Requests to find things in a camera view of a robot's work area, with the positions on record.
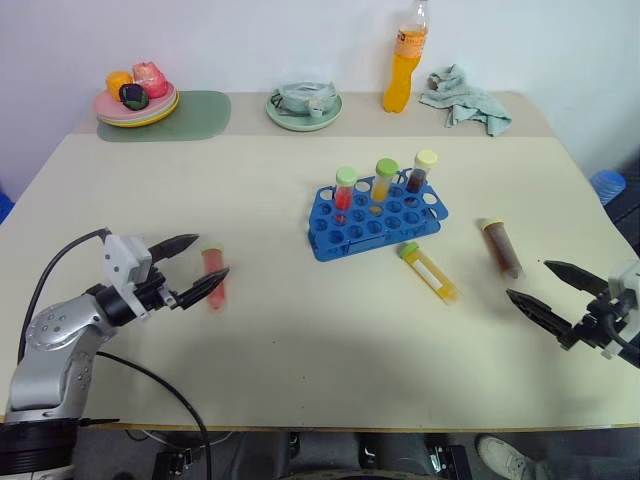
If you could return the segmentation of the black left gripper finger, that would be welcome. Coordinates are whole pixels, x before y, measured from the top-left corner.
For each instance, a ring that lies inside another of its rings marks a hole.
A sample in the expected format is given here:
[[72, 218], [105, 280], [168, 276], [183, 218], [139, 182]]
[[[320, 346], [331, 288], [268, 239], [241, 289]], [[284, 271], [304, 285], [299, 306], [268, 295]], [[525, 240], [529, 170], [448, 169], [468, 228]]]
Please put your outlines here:
[[229, 267], [224, 267], [196, 280], [189, 289], [175, 296], [177, 306], [182, 309], [188, 309], [209, 296], [223, 283], [229, 271]]
[[149, 248], [151, 259], [153, 262], [159, 262], [172, 258], [186, 250], [198, 239], [198, 234], [181, 234], [163, 240]]

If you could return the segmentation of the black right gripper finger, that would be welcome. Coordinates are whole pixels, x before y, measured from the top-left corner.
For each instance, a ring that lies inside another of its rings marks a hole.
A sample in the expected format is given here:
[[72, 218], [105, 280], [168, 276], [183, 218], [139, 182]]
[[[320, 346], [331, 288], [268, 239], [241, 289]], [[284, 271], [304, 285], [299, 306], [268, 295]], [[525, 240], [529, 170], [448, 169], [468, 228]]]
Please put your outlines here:
[[545, 260], [544, 265], [560, 280], [573, 288], [591, 295], [600, 295], [608, 290], [608, 282], [568, 262]]
[[506, 294], [511, 302], [532, 322], [542, 327], [555, 338], [560, 338], [571, 332], [571, 324], [556, 315], [552, 309], [542, 301], [512, 289]]

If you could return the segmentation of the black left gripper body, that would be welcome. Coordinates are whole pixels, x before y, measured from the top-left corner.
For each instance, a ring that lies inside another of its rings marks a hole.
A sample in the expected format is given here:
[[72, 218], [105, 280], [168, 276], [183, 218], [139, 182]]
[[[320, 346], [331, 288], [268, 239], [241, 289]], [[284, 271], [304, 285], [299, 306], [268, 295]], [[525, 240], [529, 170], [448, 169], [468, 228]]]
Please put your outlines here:
[[149, 270], [143, 282], [135, 285], [133, 293], [146, 310], [178, 307], [176, 294], [169, 290], [166, 277], [156, 267]]

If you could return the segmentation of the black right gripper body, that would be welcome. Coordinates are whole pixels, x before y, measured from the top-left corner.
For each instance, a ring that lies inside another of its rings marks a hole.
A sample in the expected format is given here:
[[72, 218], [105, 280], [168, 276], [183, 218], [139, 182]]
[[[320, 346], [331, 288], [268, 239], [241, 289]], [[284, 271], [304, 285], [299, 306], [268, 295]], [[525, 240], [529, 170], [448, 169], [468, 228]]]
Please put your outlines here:
[[628, 326], [631, 309], [632, 301], [626, 296], [598, 296], [587, 305], [581, 321], [559, 337], [559, 343], [566, 350], [582, 341], [602, 350], [613, 344], [622, 351], [631, 351], [632, 343], [622, 338], [622, 328], [618, 326]]

